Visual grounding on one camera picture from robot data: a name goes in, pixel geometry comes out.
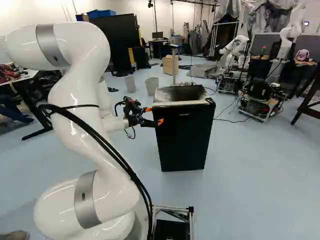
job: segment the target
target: pink object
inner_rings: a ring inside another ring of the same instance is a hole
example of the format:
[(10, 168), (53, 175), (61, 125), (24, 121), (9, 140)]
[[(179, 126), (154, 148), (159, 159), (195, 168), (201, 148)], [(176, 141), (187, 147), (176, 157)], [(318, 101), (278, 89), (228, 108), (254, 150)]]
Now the pink object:
[(302, 49), (302, 50), (299, 50), (297, 52), (297, 54), (295, 55), (295, 58), (298, 60), (298, 61), (305, 61), (306, 59), (309, 58), (309, 51), (307, 49)]

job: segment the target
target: white robot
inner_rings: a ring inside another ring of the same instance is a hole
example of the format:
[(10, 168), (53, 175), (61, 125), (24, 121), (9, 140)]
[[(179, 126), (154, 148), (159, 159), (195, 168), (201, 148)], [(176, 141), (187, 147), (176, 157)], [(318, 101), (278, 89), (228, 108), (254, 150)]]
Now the white robot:
[(284, 64), (287, 63), (288, 53), (291, 49), (292, 43), (296, 42), (297, 37), (302, 34), (302, 24), (308, 0), (301, 0), (298, 5), (292, 10), (290, 15), (290, 22), (287, 27), (280, 31), (281, 47), (276, 59), (272, 60), (272, 66), (270, 68), (266, 81), (268, 83), (277, 83)]
[(231, 42), (229, 42), (223, 49), (219, 51), (223, 56), (220, 59), (222, 68), (228, 70), (232, 68), (235, 63), (235, 57), (238, 57), (238, 67), (247, 69), (249, 67), (250, 57), (245, 59), (245, 49), (249, 38), (243, 35), (237, 35)]
[[(7, 54), (19, 66), (66, 69), (50, 91), (49, 104), (72, 107), (70, 113), (107, 141), (108, 132), (129, 127), (127, 118), (113, 116), (107, 85), (99, 83), (110, 60), (110, 46), (98, 27), (88, 22), (23, 26), (10, 31), (5, 43)], [(38, 229), (52, 240), (147, 239), (147, 211), (127, 172), (79, 125), (57, 113), (51, 121), (64, 145), (88, 157), (97, 171), (45, 191), (34, 208)]]

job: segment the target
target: shoe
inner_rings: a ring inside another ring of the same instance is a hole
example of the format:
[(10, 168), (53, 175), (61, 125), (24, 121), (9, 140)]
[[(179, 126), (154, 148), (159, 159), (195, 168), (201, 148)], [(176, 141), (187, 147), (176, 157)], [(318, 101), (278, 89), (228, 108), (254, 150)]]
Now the shoe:
[(35, 120), (31, 117), (27, 117), (27, 121), (24, 124), (32, 124)]
[(7, 233), (5, 235), (5, 240), (28, 240), (29, 236), (30, 235), (28, 232), (18, 230), (18, 231)]

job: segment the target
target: person's leg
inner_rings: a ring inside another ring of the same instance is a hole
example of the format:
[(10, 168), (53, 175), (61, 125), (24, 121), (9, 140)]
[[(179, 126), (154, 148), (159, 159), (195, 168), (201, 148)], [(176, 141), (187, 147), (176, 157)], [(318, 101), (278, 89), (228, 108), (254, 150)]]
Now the person's leg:
[(29, 124), (33, 122), (32, 118), (24, 116), (20, 111), (13, 111), (7, 107), (0, 106), (0, 114), (12, 119), (20, 121), (24, 124)]
[(11, 98), (7, 95), (0, 95), (0, 104), (4, 104), (6, 108), (15, 111), (17, 113), (21, 113), (17, 105), (15, 105), (12, 101)]
[(29, 124), (34, 121), (32, 118), (23, 115), (19, 108), (11, 101), (9, 97), (0, 95), (0, 104), (5, 105), (5, 107), (0, 106), (0, 114), (25, 124)]

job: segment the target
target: computer screen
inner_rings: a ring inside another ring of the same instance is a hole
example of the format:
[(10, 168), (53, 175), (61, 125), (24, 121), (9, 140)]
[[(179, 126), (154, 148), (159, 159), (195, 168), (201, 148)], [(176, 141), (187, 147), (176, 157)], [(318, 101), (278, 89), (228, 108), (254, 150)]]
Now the computer screen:
[(302, 35), (297, 38), (294, 48), (294, 56), (302, 49), (307, 49), (310, 54), (309, 58), (320, 62), (320, 36), (317, 35)]
[(269, 55), (272, 44), (280, 40), (281, 38), (278, 32), (277, 33), (273, 33), (273, 32), (258, 33), (253, 38), (251, 49), (250, 49), (250, 55), (259, 56), (261, 53), (261, 49), (264, 46), (265, 46), (264, 54)]
[(152, 33), (152, 38), (153, 39), (162, 39), (164, 37), (164, 32), (163, 31), (158, 31), (158, 32), (153, 32)]

